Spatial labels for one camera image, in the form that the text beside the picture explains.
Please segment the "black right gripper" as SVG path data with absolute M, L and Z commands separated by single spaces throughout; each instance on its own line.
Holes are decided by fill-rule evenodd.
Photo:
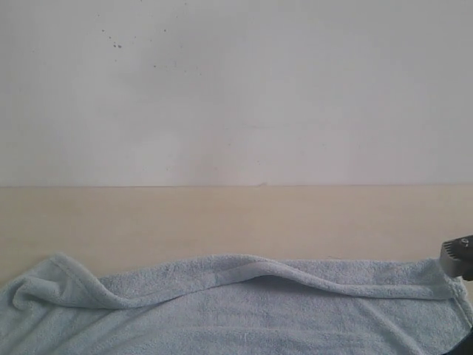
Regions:
M 473 354 L 473 328 L 459 341 L 450 351 L 449 355 L 472 355 Z

